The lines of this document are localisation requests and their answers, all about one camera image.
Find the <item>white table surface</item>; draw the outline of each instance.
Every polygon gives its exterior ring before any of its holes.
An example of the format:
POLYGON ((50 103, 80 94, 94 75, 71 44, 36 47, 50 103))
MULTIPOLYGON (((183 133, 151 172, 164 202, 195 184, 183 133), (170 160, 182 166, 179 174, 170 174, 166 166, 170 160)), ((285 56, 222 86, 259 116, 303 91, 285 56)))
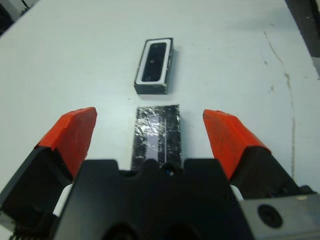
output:
POLYGON ((0 76, 0 189, 66 112, 96 107, 87 158, 129 169, 136 108, 180 104, 184 159, 213 156, 202 113, 221 110, 320 191, 320 80, 282 0, 41 0, 0 38, 0 76), (138 96, 144 42, 162 37, 169 94, 138 96))

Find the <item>round hole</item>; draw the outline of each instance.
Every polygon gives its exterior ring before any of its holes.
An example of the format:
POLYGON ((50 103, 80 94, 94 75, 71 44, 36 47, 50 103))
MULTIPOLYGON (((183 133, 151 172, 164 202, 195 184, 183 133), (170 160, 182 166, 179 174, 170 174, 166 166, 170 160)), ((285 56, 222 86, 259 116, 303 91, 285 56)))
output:
POLYGON ((282 217, 278 211, 270 205, 260 205, 258 214, 261 220, 271 228, 280 228, 283 223, 282 217))

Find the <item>rectangular object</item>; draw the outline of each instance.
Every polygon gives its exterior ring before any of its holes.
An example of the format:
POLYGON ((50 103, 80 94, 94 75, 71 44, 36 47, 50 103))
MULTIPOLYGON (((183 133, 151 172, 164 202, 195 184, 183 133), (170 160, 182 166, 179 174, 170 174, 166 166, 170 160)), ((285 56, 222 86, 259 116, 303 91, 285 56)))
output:
POLYGON ((179 105, 138 107, 131 169, 139 170, 148 159, 160 167, 166 163, 181 167, 179 105))
POLYGON ((137 94, 167 94, 174 39, 149 39, 145 42, 134 88, 137 94))

